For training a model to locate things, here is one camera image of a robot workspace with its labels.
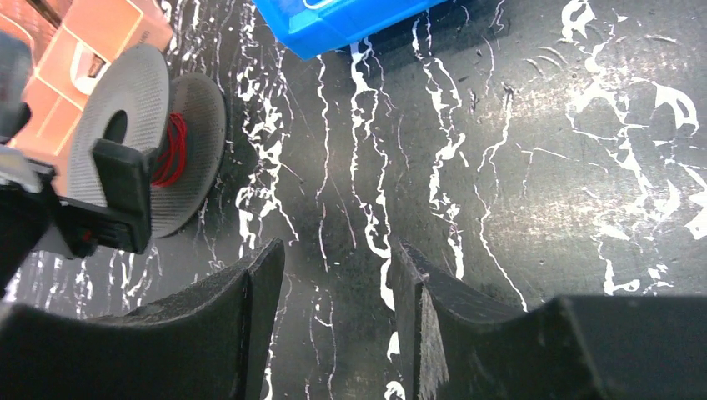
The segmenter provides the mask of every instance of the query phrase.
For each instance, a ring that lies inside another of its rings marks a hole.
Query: gray mesh disc
[[[91,149],[121,112],[128,120],[123,145],[140,151],[159,147],[169,114],[169,75],[163,55],[155,47],[128,49],[93,89],[73,134],[68,162],[70,198],[105,207]]]
[[[172,81],[171,111],[188,125],[188,160],[182,177],[172,186],[152,190],[153,236],[177,231],[194,215],[216,178],[226,143],[226,105],[209,77],[182,75]]]

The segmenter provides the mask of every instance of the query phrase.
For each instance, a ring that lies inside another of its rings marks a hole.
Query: blue plastic container
[[[308,60],[444,0],[253,0],[275,37]]]

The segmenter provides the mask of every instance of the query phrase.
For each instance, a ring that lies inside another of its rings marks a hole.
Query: red wire
[[[162,166],[153,174],[152,185],[157,188],[166,188],[177,182],[182,177],[187,164],[187,123],[179,112],[169,114],[169,121],[171,122],[167,125],[169,148],[160,154],[158,163]],[[169,171],[174,165],[175,157],[178,158],[177,168],[170,175]]]

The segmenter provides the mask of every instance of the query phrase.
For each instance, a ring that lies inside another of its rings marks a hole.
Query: black mechanical part
[[[10,132],[0,134],[0,145],[10,143],[10,141],[13,140],[15,135],[17,135],[22,130],[22,128],[27,125],[27,122],[29,122],[29,118],[32,117],[32,111],[29,109],[29,106],[25,102],[22,103],[21,107],[22,108],[17,116],[17,120],[13,124],[13,127],[11,128]]]
[[[152,229],[150,177],[146,157],[140,152],[103,139],[96,142],[93,160],[107,207],[58,196],[52,186],[56,175],[53,167],[29,160],[28,170],[17,169],[17,159],[8,160],[16,156],[4,152],[0,159],[0,177],[6,177],[0,183],[0,288],[7,286],[33,250],[66,258],[85,258],[97,246],[131,253],[145,251]],[[37,177],[39,190],[28,190],[26,183],[23,186],[23,182],[17,182],[21,181],[18,172]]]
[[[266,242],[122,317],[0,306],[0,398],[259,400],[284,269]]]
[[[393,247],[410,398],[707,398],[707,297],[558,296],[526,314]]]

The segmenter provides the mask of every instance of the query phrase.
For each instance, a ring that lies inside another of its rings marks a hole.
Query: floor
[[[214,190],[145,255],[32,256],[10,299],[126,313],[277,236],[263,398],[395,399],[392,235],[524,310],[704,293],[707,2],[457,0],[308,62],[248,0],[162,6],[173,74],[228,101]]]

